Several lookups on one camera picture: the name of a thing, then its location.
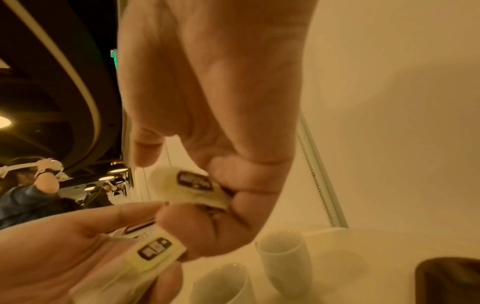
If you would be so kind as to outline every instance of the white table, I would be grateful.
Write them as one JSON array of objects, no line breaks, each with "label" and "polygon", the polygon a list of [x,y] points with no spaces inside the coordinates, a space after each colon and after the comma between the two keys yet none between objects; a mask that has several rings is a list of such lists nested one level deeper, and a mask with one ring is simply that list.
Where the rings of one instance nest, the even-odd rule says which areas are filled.
[{"label": "white table", "polygon": [[283,227],[300,230],[306,237],[314,269],[311,294],[294,300],[282,297],[270,285],[251,244],[224,256],[184,264],[183,290],[174,304],[188,303],[193,282],[214,267],[230,262],[248,267],[259,304],[410,304],[415,303],[414,272],[421,261],[439,256],[480,258],[480,241],[475,239]]}]

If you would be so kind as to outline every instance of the ceramic cup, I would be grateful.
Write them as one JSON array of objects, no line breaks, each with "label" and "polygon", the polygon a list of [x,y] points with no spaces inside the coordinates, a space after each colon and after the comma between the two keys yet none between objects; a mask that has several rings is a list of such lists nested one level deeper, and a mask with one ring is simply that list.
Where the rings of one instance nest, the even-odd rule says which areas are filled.
[{"label": "ceramic cup", "polygon": [[278,292],[288,297],[308,292],[312,285],[312,260],[300,232],[274,232],[255,245],[265,273]]},{"label": "ceramic cup", "polygon": [[190,304],[257,304],[247,268],[231,263],[215,268],[193,284]]}]

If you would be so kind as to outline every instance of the green light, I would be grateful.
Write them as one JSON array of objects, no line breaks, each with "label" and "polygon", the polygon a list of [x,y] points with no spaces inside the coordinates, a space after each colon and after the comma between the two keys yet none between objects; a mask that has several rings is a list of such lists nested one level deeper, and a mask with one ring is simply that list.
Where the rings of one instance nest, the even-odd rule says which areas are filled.
[{"label": "green light", "polygon": [[115,62],[115,68],[118,69],[119,66],[117,64],[117,50],[116,49],[110,51],[110,57],[113,58],[113,62]]}]

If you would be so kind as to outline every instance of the tea bag packet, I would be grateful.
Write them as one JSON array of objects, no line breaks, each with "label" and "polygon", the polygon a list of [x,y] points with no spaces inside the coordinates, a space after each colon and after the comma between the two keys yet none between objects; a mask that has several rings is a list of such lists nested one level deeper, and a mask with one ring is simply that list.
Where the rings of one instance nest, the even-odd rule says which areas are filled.
[{"label": "tea bag packet", "polygon": [[[194,203],[212,210],[226,210],[232,202],[230,192],[218,183],[179,168],[155,169],[150,175],[149,188],[171,204]],[[72,288],[74,304],[135,304],[161,272],[187,250],[179,240],[155,225],[154,219],[119,229],[110,236],[138,241],[122,257]]]},{"label": "tea bag packet", "polygon": [[124,256],[72,288],[71,298],[75,304],[135,304],[186,250],[175,237],[155,227]]}]

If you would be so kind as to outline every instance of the blue shirt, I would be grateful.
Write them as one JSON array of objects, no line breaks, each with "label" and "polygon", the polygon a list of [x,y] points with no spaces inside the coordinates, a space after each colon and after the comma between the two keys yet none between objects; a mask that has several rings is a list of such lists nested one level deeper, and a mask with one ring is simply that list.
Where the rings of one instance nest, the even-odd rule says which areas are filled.
[{"label": "blue shirt", "polygon": [[35,185],[9,190],[0,197],[0,229],[64,213],[59,198],[56,193],[41,192]]}]

